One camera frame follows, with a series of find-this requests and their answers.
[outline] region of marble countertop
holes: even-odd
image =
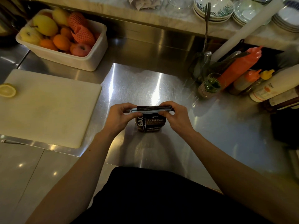
[[[142,9],[137,11],[128,0],[38,0],[64,7],[76,8],[84,11],[96,12],[106,16],[122,18],[156,26],[163,26],[177,30],[204,35],[205,22],[188,9],[180,12],[164,0],[160,9]],[[210,23],[208,35],[229,39],[241,26],[233,19],[224,23]],[[245,43],[263,45],[264,47],[286,50],[289,46],[299,45],[299,33],[290,33],[270,22],[258,28],[245,39]]]

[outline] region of person's left hand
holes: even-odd
[[[110,111],[103,130],[108,131],[116,137],[128,124],[128,122],[134,118],[141,117],[141,112],[131,113],[125,115],[124,113],[128,109],[137,107],[131,103],[116,104],[110,107]]]

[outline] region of container of fruit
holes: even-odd
[[[37,56],[86,71],[94,71],[107,47],[107,27],[56,8],[43,9],[20,30],[18,43]]]

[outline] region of yellow bottle cap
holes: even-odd
[[[261,79],[264,79],[264,80],[268,80],[269,78],[272,77],[272,73],[274,72],[274,70],[270,70],[270,71],[263,71],[261,74],[260,74],[260,77]]]

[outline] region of cutting board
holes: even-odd
[[[79,148],[102,87],[30,71],[13,70],[5,83],[17,89],[0,96],[0,134]]]

